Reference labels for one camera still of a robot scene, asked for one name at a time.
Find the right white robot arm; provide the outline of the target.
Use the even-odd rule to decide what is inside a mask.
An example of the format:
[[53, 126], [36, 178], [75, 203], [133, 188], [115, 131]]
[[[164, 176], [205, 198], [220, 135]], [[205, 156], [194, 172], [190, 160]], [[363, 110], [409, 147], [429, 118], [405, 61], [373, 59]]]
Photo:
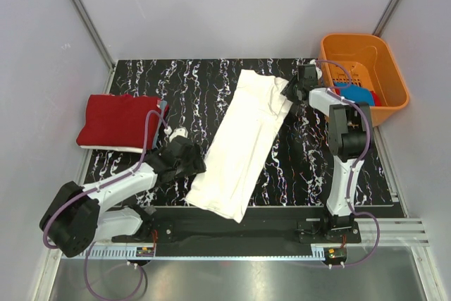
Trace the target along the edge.
[[353, 229], [357, 179], [373, 144], [373, 126], [369, 103], [354, 102], [335, 93], [332, 87], [321, 87], [319, 74], [315, 63], [300, 66], [281, 94], [293, 104], [307, 104], [328, 118], [333, 182], [319, 231], [324, 240], [335, 242]]

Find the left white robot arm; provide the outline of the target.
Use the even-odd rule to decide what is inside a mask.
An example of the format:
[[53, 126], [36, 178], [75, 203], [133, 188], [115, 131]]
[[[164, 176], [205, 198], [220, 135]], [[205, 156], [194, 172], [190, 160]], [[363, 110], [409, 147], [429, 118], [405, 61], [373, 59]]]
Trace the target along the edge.
[[114, 207], [138, 193], [206, 170], [201, 147], [183, 136], [142, 157], [134, 166], [94, 183], [61, 186], [39, 227], [49, 249], [75, 257], [90, 245], [116, 237], [143, 242], [153, 235], [153, 216], [137, 205]]

